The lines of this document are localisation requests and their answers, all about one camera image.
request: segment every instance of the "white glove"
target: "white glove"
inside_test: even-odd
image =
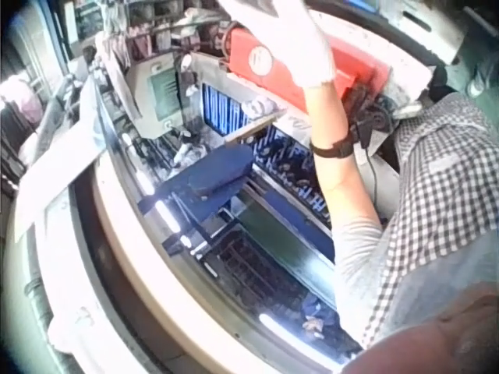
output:
[[[315,87],[334,79],[331,46],[303,0],[218,1],[288,67],[297,86]],[[277,16],[261,10],[272,7]]]

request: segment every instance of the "black watch strap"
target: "black watch strap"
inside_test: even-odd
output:
[[[310,144],[310,149],[317,156],[323,158],[347,158],[353,153],[353,136],[349,131],[347,136],[334,143],[333,146],[327,150],[316,148],[312,143]]]

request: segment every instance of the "industrial machine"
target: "industrial machine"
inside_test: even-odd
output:
[[[360,173],[389,220],[398,174],[377,151],[431,71],[371,31],[312,14],[331,39]],[[3,301],[21,305],[51,344],[36,355],[56,363],[40,372],[326,373],[360,352],[335,312],[334,243],[303,93],[226,18],[201,23],[195,45],[178,30],[192,24],[161,28],[180,38],[129,69],[113,58],[91,65],[79,121],[56,132],[72,143],[44,156],[62,162],[63,150],[86,144],[80,169],[71,178],[59,169],[44,214],[23,221],[5,257],[26,287]],[[259,96],[273,109],[249,118],[242,104]],[[42,158],[31,175],[43,175]],[[37,253],[29,261],[26,248]],[[324,328],[310,328],[313,318]],[[22,361],[38,343],[18,329],[8,335]]]

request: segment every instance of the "black cable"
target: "black cable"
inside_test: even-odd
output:
[[[377,211],[377,176],[376,176],[376,171],[374,170],[373,162],[371,161],[369,157],[369,152],[367,151],[367,148],[365,149],[366,151],[366,158],[367,158],[367,163],[371,167],[371,171],[373,172],[373,177],[374,177],[374,199],[373,199],[373,204],[374,204],[374,209]]]

